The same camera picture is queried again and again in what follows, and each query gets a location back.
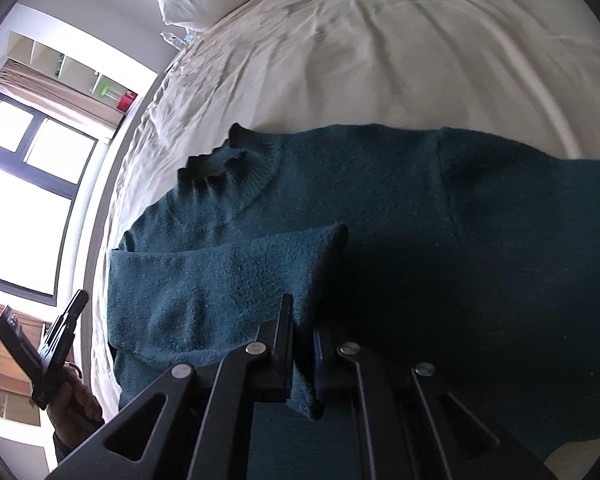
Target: person's arm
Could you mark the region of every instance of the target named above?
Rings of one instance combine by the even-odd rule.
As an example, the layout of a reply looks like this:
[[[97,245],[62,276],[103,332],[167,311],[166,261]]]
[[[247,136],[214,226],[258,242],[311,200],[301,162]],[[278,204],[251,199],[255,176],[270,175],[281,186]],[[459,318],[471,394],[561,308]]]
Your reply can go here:
[[[102,408],[89,389],[82,384],[75,370],[65,367],[67,382],[60,386],[56,396],[46,409],[49,420],[56,432],[54,444],[58,462],[64,460],[76,447],[80,446],[95,431],[96,426],[84,420],[71,409],[72,398],[84,408],[85,415],[95,421],[102,420]]]

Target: window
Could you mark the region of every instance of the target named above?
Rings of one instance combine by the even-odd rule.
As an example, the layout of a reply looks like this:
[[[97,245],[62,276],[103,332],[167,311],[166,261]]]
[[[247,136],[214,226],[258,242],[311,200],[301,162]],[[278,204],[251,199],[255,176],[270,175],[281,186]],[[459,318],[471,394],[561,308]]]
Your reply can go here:
[[[95,145],[0,93],[0,290],[56,305],[64,236]]]

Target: white bed sheet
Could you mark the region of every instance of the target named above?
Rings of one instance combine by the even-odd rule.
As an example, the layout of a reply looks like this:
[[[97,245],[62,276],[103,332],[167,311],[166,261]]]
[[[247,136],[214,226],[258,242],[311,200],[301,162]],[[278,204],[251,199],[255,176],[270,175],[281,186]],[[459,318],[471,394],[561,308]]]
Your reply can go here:
[[[600,24],[582,0],[252,0],[199,36],[144,115],[110,202],[91,347],[106,418],[120,392],[107,254],[234,122],[280,133],[456,126],[600,158]]]

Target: clear plastic bottle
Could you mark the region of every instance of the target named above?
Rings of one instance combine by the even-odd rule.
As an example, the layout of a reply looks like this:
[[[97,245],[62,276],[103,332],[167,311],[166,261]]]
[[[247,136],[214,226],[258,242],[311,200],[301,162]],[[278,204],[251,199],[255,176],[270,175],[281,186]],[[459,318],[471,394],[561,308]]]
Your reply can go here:
[[[182,50],[183,48],[185,48],[187,46],[187,44],[184,41],[182,41],[179,37],[177,37],[172,32],[167,32],[165,30],[161,34],[161,36],[164,38],[164,41],[169,43],[171,46],[177,48],[178,50]]]

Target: dark sleeve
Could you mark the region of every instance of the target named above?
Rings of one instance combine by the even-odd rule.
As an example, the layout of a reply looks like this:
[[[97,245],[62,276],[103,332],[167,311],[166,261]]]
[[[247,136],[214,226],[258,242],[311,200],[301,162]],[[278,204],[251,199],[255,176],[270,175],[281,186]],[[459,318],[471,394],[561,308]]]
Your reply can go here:
[[[54,446],[56,447],[56,458],[58,463],[61,463],[74,449],[75,447],[65,446],[56,432],[54,432]]]

